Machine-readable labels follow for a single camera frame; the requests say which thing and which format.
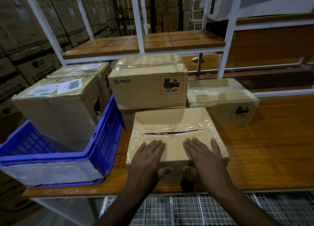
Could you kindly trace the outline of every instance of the wire grid floor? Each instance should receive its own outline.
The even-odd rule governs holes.
[[[249,193],[255,203],[280,224],[314,225],[314,194],[309,191]],[[116,196],[105,198],[105,210]],[[237,225],[209,195],[150,195],[130,225]]]

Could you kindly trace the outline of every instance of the hand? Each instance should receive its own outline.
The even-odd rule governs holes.
[[[132,159],[125,190],[134,192],[140,199],[146,198],[159,180],[173,170],[172,167],[158,169],[165,146],[162,140],[141,144]]]
[[[185,166],[182,170],[199,177],[206,191],[214,197],[233,190],[235,186],[223,164],[218,144],[214,138],[211,139],[211,145],[213,152],[196,137],[183,141],[183,147],[190,154],[195,168]]]

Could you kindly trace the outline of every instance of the finger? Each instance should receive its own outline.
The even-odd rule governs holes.
[[[192,160],[194,161],[196,154],[197,154],[197,151],[195,151],[195,149],[193,147],[191,147],[191,145],[188,144],[186,141],[183,141],[183,148],[190,155]]]
[[[161,168],[158,172],[157,172],[157,177],[158,179],[161,179],[164,175],[169,174],[171,171],[173,171],[172,167],[164,167]]]
[[[165,142],[162,142],[162,144],[157,147],[155,154],[158,157],[158,161],[160,161],[160,158],[162,156],[162,153],[164,152],[165,147],[166,147]]]
[[[147,152],[149,148],[151,147],[151,145],[155,144],[156,142],[157,142],[157,139],[152,140],[149,144],[146,145],[143,151]]]
[[[212,152],[217,155],[218,157],[221,157],[221,153],[220,153],[220,149],[218,147],[218,144],[216,142],[216,140],[214,138],[211,139],[210,141],[211,145],[212,145]]]
[[[190,172],[194,177],[197,177],[197,170],[196,168],[194,167],[191,167],[191,166],[184,166],[182,168],[182,171],[185,172],[185,171],[188,171]]]
[[[149,146],[148,152],[154,153],[156,149],[162,144],[162,140],[158,140],[157,142],[151,143]]]
[[[202,149],[209,150],[208,147],[204,143],[199,141],[196,137],[192,137],[192,141],[196,143],[197,145],[199,145]]]
[[[201,147],[196,144],[195,142],[193,142],[190,138],[186,138],[185,141],[191,146],[194,148],[195,151],[199,152],[201,150]]]
[[[143,142],[143,143],[139,146],[139,148],[138,148],[138,150],[136,151],[136,153],[134,154],[134,156],[140,154],[140,153],[144,150],[145,147],[146,147],[146,142]]]

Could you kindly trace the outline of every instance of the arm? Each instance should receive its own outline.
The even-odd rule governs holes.
[[[213,152],[195,137],[192,140],[187,138],[183,141],[183,147],[195,165],[195,168],[185,166],[183,171],[199,177],[206,191],[221,204],[238,225],[280,225],[236,188],[223,165],[220,150],[214,138],[211,140],[211,145]]]
[[[125,187],[94,226],[129,225],[161,177],[172,171],[171,167],[158,170],[165,145],[161,140],[141,144],[132,159]]]

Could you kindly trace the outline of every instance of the blue plastic crate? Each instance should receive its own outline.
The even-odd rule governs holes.
[[[122,126],[113,95],[83,152],[57,153],[26,121],[0,145],[0,169],[27,186],[100,183],[112,168]]]

